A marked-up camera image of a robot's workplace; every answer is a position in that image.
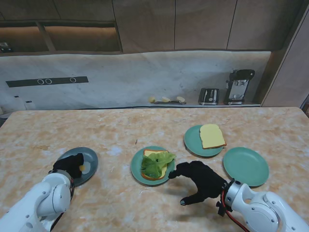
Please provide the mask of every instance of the red cable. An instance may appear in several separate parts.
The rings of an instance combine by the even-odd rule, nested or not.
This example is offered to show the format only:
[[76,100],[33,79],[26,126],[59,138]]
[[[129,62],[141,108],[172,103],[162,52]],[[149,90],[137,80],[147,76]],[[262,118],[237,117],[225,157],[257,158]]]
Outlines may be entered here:
[[[221,201],[222,204],[225,208],[225,203],[224,203],[224,190],[222,191],[222,196],[221,196]],[[232,217],[232,215],[228,212],[228,210],[225,210],[226,214],[228,215],[228,217],[235,222],[239,227],[241,227],[245,232],[250,232],[246,227],[244,227],[239,221],[237,221],[235,218]]]

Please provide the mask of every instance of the slice of bread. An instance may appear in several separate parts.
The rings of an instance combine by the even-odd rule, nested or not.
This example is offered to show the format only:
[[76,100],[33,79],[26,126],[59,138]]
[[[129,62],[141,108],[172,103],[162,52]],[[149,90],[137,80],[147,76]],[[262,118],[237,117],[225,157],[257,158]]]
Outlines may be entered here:
[[[143,153],[143,154],[144,154],[145,156],[149,156],[149,155],[152,154],[152,153],[161,153],[161,152],[164,152],[164,151],[166,151],[166,150],[150,150],[150,149],[144,149],[144,153]],[[160,176],[159,178],[152,178],[152,177],[147,176],[147,175],[145,175],[145,174],[143,174],[143,173],[141,173],[141,176],[142,176],[143,178],[147,179],[147,180],[160,180],[160,179],[164,178],[167,169],[168,169],[168,165],[165,164],[165,165],[163,166],[163,168],[162,168],[162,174],[161,174],[161,176]]]
[[199,129],[203,149],[226,146],[222,131],[216,124],[206,124]]

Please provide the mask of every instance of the black panel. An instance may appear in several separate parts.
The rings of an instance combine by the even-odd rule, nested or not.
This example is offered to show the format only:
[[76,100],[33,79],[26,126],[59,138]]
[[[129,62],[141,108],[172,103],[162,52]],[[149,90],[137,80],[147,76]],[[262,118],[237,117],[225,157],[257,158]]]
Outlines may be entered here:
[[49,86],[59,84],[88,83],[88,82],[89,81],[86,76],[6,81],[6,83],[10,88],[23,87],[23,86]]

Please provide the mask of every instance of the kitchen counter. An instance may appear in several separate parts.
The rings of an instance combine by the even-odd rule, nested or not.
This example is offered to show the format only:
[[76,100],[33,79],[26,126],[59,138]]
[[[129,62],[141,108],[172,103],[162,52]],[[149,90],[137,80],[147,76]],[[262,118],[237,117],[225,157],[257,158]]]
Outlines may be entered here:
[[[220,126],[227,146],[202,159],[185,150],[183,135],[208,123]],[[61,154],[86,146],[97,153],[98,170],[75,189],[54,231],[241,231],[217,214],[218,199],[180,206],[181,198],[197,190],[186,177],[154,188],[137,183],[131,159],[150,145],[175,153],[176,164],[201,160],[226,180],[224,154],[237,146],[253,149],[270,170],[268,181],[254,190],[279,194],[309,222],[309,119],[300,109],[286,107],[15,112],[0,128],[0,217],[41,182]]]

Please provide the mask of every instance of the lettuce leaf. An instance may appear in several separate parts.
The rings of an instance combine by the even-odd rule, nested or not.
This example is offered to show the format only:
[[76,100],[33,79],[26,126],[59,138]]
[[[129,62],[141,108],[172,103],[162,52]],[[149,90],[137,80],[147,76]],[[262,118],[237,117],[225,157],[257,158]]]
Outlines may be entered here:
[[167,151],[161,153],[152,153],[149,156],[143,156],[141,163],[141,172],[152,178],[159,178],[162,175],[162,168],[165,164],[173,161],[176,156]]

